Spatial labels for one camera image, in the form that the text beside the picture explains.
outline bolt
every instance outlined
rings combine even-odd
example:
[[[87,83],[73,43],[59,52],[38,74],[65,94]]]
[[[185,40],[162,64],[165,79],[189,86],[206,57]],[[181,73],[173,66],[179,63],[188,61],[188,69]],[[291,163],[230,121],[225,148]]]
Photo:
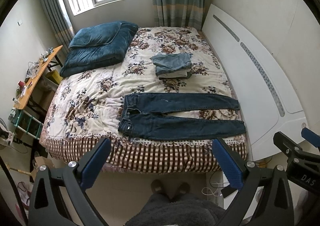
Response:
[[[280,171],[283,171],[283,166],[282,165],[277,165],[277,169]]]
[[[68,163],[68,167],[70,167],[70,168],[74,168],[76,165],[77,165],[77,162],[75,162],[75,161],[70,161]]]
[[[253,168],[255,166],[255,164],[252,161],[248,161],[247,166],[250,168]]]
[[[44,171],[44,170],[46,170],[47,169],[47,166],[46,165],[42,165],[41,167],[39,167],[39,170],[40,171]]]

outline brown slipper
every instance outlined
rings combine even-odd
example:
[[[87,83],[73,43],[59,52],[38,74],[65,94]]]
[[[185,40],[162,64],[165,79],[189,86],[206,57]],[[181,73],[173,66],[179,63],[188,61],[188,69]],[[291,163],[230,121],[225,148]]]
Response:
[[[183,182],[177,189],[174,196],[177,196],[179,194],[185,194],[190,192],[190,185],[186,182]]]
[[[158,179],[151,183],[151,190],[153,193],[165,193],[163,184]]]

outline folded blue comforter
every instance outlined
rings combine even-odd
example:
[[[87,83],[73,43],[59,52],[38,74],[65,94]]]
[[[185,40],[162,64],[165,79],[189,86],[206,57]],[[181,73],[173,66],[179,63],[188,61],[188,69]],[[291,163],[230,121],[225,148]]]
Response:
[[[136,24],[127,21],[81,29],[70,43],[71,51],[60,76],[68,77],[122,62],[137,30]]]

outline folded white garment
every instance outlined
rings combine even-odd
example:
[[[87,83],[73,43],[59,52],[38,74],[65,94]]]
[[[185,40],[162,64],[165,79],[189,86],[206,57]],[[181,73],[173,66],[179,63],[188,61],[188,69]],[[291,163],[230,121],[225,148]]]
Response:
[[[161,78],[174,78],[174,77],[187,77],[188,73],[191,69],[179,70],[173,73],[161,74],[159,77]]]

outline floral blanket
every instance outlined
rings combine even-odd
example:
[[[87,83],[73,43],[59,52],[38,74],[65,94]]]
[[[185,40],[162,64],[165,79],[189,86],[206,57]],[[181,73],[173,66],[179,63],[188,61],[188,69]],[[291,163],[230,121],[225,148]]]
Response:
[[[191,53],[189,79],[163,79],[155,75],[150,58],[158,53]],[[112,142],[105,169],[139,172],[208,172],[217,169],[210,140],[151,141],[129,138],[117,131],[123,98],[134,92],[217,93],[231,95],[227,77],[206,41],[194,28],[141,28],[124,61],[64,79],[49,108],[40,142],[52,157],[79,160],[101,137]],[[241,119],[232,110],[172,113],[199,119]],[[226,138],[242,158],[245,136]]]

